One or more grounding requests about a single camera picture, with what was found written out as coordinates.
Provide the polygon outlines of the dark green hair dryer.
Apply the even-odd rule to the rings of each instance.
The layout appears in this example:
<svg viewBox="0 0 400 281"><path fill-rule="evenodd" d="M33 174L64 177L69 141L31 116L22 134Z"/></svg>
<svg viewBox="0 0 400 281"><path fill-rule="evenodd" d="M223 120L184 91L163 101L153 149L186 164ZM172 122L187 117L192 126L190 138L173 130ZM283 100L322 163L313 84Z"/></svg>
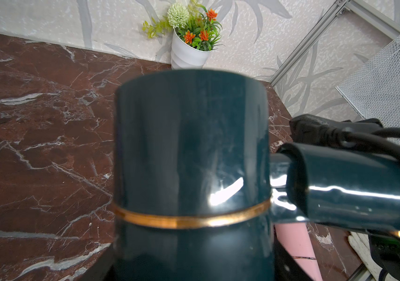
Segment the dark green hair dryer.
<svg viewBox="0 0 400 281"><path fill-rule="evenodd" d="M400 237L400 128L304 114L271 153L252 78L165 71L115 97L117 281L306 281L279 223Z"/></svg>

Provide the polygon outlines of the pink hair dryer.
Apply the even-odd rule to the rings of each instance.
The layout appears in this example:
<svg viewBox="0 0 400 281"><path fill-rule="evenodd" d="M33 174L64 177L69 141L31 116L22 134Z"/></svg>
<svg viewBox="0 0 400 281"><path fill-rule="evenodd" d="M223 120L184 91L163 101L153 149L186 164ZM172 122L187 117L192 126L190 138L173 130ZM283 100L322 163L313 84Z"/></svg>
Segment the pink hair dryer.
<svg viewBox="0 0 400 281"><path fill-rule="evenodd" d="M318 262L304 222L276 224L276 237L300 268L314 281L322 281Z"/></svg>

